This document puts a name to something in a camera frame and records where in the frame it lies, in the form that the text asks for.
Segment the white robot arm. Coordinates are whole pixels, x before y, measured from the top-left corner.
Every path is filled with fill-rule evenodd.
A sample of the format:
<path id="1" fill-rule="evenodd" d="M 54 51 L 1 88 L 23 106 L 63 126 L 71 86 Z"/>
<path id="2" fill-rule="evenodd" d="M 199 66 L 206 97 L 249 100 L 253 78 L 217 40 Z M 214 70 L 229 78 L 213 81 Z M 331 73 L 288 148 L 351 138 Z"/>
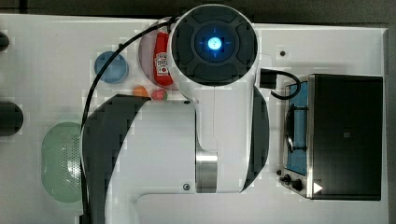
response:
<path id="1" fill-rule="evenodd" d="M 166 27 L 176 98 L 117 94 L 83 113 L 79 224 L 138 224 L 138 200 L 150 194 L 240 193 L 266 163 L 269 119 L 251 22 L 212 4 Z"/>

